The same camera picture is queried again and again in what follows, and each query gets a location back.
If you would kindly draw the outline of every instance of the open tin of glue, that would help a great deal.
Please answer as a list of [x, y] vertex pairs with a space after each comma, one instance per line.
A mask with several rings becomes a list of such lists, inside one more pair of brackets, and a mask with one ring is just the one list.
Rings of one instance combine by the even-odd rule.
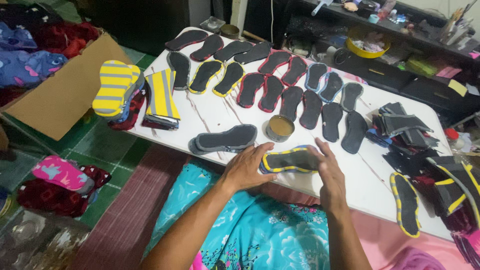
[[281, 114], [272, 116], [265, 130], [267, 136], [278, 143], [288, 140], [294, 131], [295, 125], [292, 120]]

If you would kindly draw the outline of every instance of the white cable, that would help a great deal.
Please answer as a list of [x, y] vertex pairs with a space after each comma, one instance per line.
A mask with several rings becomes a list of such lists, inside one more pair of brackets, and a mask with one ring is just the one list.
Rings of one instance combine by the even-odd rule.
[[270, 27], [270, 29], [271, 29], [272, 43], [273, 43], [273, 0], [270, 0], [270, 6], [272, 8], [272, 26]]

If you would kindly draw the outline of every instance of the turquoise floral fabric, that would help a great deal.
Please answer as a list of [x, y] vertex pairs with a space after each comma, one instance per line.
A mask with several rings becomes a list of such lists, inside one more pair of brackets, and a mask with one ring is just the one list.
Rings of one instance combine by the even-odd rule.
[[[219, 177], [195, 161], [184, 166], [145, 255]], [[218, 216], [190, 269], [330, 269], [325, 212], [320, 206], [283, 204], [265, 195], [237, 192]]]

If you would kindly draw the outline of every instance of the hand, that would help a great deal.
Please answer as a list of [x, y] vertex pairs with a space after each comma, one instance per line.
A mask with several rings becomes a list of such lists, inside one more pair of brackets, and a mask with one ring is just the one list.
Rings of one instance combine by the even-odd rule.
[[338, 167], [328, 143], [322, 142], [319, 138], [315, 139], [315, 143], [322, 153], [313, 146], [307, 146], [307, 149], [318, 160], [318, 174], [324, 184], [320, 189], [320, 202], [327, 215], [340, 216], [348, 213], [345, 176]]
[[276, 174], [259, 174], [257, 171], [262, 157], [268, 150], [273, 150], [273, 145], [274, 143], [264, 143], [257, 147], [247, 147], [230, 160], [219, 182], [226, 184], [235, 193], [275, 180]]

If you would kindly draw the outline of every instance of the yellow sticky note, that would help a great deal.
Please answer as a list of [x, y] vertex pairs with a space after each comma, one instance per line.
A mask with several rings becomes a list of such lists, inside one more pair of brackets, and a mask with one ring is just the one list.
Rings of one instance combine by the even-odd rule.
[[463, 86], [461, 83], [457, 82], [456, 80], [450, 80], [450, 83], [448, 84], [448, 87], [455, 90], [462, 97], [464, 97], [465, 94], [467, 93], [467, 88], [465, 86]]

